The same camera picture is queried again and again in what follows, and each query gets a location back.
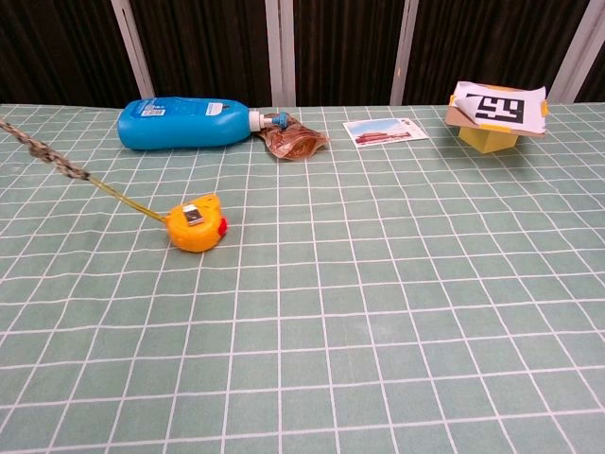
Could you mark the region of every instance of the white pole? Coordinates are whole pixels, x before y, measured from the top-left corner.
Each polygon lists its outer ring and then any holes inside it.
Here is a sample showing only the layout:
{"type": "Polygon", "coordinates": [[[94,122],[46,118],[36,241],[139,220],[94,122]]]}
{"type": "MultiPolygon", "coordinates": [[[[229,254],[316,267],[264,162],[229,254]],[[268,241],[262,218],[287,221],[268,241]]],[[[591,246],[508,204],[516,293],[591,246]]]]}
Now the white pole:
{"type": "Polygon", "coordinates": [[[265,0],[267,15],[268,68],[271,80],[271,102],[273,107],[284,105],[282,84],[282,39],[278,0],[265,0]]]}
{"type": "Polygon", "coordinates": [[[282,27],[282,76],[283,102],[296,106],[296,63],[294,56],[294,7],[292,0],[280,0],[282,27]]]}
{"type": "Polygon", "coordinates": [[[151,76],[147,68],[145,53],[139,39],[139,32],[134,22],[132,9],[130,8],[130,0],[112,0],[113,12],[115,19],[122,33],[124,46],[129,54],[130,66],[136,80],[136,85],[139,87],[141,97],[155,97],[151,76]]]}
{"type": "Polygon", "coordinates": [[[548,101],[574,102],[605,42],[605,0],[590,0],[559,72],[548,93],[548,101]]]}
{"type": "Polygon", "coordinates": [[[399,32],[399,45],[397,46],[397,59],[395,60],[395,71],[393,84],[390,88],[390,105],[401,106],[406,88],[407,66],[409,65],[409,54],[412,49],[414,38],[414,26],[416,24],[416,12],[419,0],[406,0],[404,4],[404,15],[401,19],[401,31],[399,32]]]}

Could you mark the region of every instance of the blue plastic bottle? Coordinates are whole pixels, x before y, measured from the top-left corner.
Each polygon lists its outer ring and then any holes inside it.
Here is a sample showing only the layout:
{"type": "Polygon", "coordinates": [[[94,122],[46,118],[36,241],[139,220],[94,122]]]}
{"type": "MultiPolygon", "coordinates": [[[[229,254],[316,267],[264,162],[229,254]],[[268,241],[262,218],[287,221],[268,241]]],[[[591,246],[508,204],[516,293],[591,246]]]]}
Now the blue plastic bottle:
{"type": "Polygon", "coordinates": [[[283,129],[287,116],[265,118],[229,99],[154,97],[126,106],[117,132],[133,149],[222,147],[271,124],[283,129]]]}

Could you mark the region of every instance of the red button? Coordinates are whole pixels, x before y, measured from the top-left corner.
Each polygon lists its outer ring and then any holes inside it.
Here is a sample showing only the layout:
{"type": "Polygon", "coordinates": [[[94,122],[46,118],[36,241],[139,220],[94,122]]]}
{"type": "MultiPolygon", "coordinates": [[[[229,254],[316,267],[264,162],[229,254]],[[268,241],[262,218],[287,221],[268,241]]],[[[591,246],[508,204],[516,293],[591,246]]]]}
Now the red button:
{"type": "Polygon", "coordinates": [[[220,225],[218,226],[218,234],[224,236],[227,233],[227,229],[229,225],[227,225],[227,220],[225,218],[220,220],[220,225]]]}

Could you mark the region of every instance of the bottle label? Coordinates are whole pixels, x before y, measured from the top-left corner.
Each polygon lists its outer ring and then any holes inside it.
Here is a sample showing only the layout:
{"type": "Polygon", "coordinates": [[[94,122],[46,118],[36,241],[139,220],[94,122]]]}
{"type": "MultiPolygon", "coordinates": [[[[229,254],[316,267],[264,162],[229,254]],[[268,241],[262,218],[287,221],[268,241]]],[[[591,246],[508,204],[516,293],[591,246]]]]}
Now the bottle label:
{"type": "Polygon", "coordinates": [[[223,112],[222,102],[209,102],[208,108],[206,109],[206,115],[215,116],[223,112]]]}
{"type": "Polygon", "coordinates": [[[154,107],[158,106],[147,105],[141,112],[141,116],[162,116],[166,113],[166,109],[154,109],[154,107]]]}

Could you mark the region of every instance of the paper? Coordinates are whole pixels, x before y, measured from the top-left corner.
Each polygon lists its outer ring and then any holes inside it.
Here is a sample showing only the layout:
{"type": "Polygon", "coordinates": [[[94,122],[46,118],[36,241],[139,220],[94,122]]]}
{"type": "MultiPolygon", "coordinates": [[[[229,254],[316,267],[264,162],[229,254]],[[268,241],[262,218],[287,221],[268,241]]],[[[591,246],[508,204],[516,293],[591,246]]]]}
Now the paper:
{"type": "Polygon", "coordinates": [[[542,103],[546,89],[505,91],[458,82],[454,105],[477,125],[494,125],[518,131],[545,132],[542,103]]]}
{"type": "Polygon", "coordinates": [[[350,121],[344,128],[358,148],[427,138],[409,118],[350,121]]]}

